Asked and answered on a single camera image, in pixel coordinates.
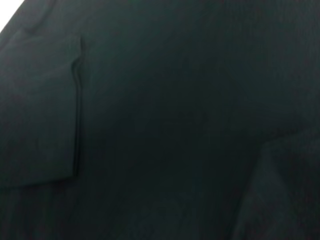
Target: pocket flap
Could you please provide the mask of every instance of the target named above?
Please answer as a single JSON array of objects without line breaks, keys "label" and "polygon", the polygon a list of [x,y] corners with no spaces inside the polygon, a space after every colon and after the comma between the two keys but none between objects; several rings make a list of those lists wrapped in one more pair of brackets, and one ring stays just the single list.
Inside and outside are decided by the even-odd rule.
[{"label": "pocket flap", "polygon": [[81,39],[20,30],[0,52],[0,188],[75,174]]}]

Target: jacket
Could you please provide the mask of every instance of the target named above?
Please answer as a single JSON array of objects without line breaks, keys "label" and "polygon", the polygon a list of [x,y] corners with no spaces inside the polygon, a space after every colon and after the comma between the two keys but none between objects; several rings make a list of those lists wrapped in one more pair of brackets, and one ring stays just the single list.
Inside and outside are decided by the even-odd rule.
[{"label": "jacket", "polygon": [[25,0],[0,33],[0,239],[319,239],[319,7]]}]

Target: chest pocket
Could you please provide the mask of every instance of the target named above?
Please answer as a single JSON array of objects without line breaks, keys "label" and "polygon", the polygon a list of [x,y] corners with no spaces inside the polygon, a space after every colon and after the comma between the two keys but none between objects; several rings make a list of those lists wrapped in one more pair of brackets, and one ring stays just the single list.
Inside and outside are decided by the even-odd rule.
[{"label": "chest pocket", "polygon": [[0,189],[74,177],[81,38],[19,30],[0,51]]}]

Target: dark fabric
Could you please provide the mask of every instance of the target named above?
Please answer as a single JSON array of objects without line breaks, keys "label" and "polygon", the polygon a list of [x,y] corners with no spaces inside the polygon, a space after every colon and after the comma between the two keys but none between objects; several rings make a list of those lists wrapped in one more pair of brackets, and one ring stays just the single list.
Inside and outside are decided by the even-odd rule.
[{"label": "dark fabric", "polygon": [[25,0],[0,33],[0,239],[318,239],[319,10]]}]

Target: dark green fabric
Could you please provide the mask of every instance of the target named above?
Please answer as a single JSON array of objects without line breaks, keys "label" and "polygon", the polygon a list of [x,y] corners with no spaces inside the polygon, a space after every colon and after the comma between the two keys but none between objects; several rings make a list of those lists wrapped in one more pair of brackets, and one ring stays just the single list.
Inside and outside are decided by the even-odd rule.
[{"label": "dark green fabric", "polygon": [[319,10],[25,0],[0,33],[0,239],[319,239]]}]

